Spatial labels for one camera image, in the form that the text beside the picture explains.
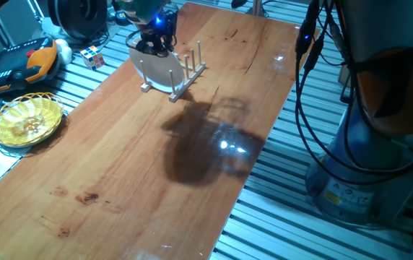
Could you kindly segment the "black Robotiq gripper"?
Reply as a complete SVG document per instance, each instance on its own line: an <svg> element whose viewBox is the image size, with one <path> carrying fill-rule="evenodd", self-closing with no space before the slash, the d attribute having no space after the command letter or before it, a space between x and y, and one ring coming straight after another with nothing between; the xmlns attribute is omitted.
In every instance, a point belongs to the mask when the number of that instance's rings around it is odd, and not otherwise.
<svg viewBox="0 0 413 260"><path fill-rule="evenodd" d="M170 44L177 40L177 12L160 12L141 30L141 37L135 40L135 49L142 53L154 53L159 58L166 58L170 54ZM155 50L150 42L155 40Z"/></svg>

